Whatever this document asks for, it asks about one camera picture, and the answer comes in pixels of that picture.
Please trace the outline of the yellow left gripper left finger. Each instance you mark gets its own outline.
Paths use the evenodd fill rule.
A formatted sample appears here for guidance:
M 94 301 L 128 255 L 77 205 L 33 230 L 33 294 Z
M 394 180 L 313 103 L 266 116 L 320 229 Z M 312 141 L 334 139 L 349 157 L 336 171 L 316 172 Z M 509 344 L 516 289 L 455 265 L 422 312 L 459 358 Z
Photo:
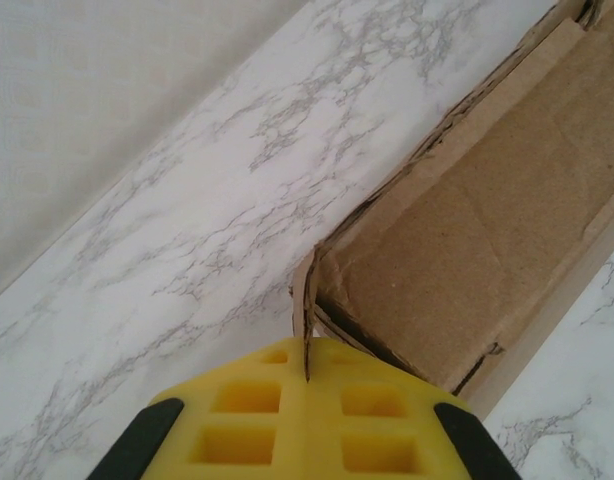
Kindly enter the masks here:
M 302 355 L 290 337 L 159 393 L 89 480 L 304 480 Z

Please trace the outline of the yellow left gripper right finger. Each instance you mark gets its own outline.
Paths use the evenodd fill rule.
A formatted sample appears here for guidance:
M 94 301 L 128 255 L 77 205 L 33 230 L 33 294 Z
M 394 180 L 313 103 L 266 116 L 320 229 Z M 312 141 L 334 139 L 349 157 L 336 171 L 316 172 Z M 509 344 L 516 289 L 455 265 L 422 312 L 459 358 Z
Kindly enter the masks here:
M 522 480 L 452 394 L 336 340 L 306 346 L 306 480 Z

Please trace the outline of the brown cardboard paper box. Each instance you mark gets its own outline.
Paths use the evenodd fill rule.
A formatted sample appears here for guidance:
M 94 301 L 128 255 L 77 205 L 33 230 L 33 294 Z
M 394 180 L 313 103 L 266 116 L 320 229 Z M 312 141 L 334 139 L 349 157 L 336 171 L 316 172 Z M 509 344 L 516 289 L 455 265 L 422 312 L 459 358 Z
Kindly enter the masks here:
M 305 258 L 294 331 L 487 416 L 614 249 L 614 0 L 559 0 Z

